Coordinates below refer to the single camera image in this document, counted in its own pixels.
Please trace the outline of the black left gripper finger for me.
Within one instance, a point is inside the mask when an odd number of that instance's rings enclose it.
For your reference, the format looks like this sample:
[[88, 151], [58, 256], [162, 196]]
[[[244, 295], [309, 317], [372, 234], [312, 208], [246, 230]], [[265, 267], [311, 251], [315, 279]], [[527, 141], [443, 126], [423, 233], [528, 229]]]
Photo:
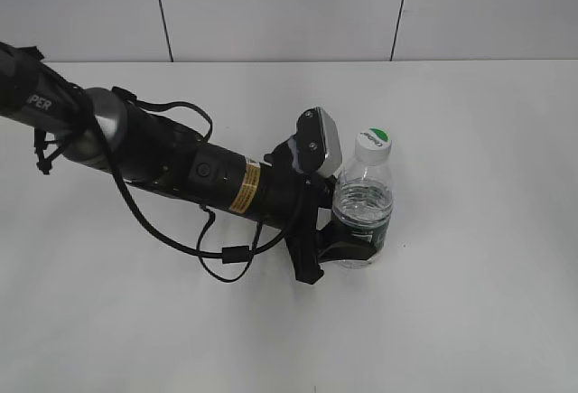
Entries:
[[332, 220], [318, 230], [317, 254], [320, 263], [369, 261], [378, 252], [374, 236], [378, 229], [363, 229]]

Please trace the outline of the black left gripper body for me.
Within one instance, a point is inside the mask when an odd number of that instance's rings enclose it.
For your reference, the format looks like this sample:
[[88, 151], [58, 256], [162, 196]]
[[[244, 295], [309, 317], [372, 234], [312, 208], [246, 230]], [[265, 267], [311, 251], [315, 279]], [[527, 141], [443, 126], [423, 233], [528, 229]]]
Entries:
[[278, 207], [270, 210], [271, 218], [282, 226], [295, 279], [314, 284], [323, 276], [318, 260], [318, 209], [330, 208], [335, 177], [298, 172], [297, 145], [292, 138], [278, 145], [265, 159], [272, 170], [269, 193], [279, 202]]

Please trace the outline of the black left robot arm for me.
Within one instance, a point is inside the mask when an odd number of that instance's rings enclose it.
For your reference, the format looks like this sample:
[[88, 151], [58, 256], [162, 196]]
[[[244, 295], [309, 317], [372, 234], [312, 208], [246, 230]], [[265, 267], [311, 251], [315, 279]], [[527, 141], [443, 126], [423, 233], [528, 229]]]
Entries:
[[319, 210], [333, 203], [342, 159], [337, 127], [322, 108], [305, 110], [295, 133], [254, 161], [166, 117], [168, 104], [119, 87], [84, 89], [42, 59], [34, 47], [2, 45], [2, 116], [33, 128], [42, 173], [59, 157], [110, 173], [136, 220], [162, 243], [172, 239], [151, 227], [132, 189], [276, 228], [296, 279], [306, 284], [322, 277], [324, 262], [365, 261], [377, 253], [374, 243], [337, 220], [317, 224]]

